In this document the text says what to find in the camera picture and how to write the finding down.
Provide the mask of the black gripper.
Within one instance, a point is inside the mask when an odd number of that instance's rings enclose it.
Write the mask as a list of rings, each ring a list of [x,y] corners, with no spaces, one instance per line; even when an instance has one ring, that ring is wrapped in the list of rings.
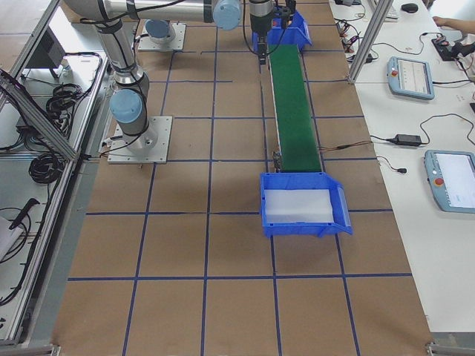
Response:
[[[287,6],[275,7],[275,26],[286,29],[289,22],[289,8]]]
[[[266,37],[272,29],[275,6],[271,0],[250,0],[249,13],[251,28],[254,33],[254,51],[259,52],[259,65],[266,64],[267,44],[261,43],[261,37]]]

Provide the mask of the person hand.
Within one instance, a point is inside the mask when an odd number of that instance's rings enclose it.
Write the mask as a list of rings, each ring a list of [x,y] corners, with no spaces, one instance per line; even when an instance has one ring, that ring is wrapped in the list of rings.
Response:
[[[433,21],[437,27],[453,27],[453,25],[451,24],[450,18],[434,16]]]

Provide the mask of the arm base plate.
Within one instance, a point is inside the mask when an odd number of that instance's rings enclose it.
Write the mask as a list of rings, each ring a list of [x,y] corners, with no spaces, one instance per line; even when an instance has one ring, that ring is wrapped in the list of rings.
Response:
[[[107,161],[110,164],[166,164],[171,136],[172,116],[150,116],[148,130],[138,138],[123,135],[119,124],[114,134],[122,136],[109,148]]]
[[[186,24],[147,20],[137,44],[138,51],[173,52],[183,49]]]

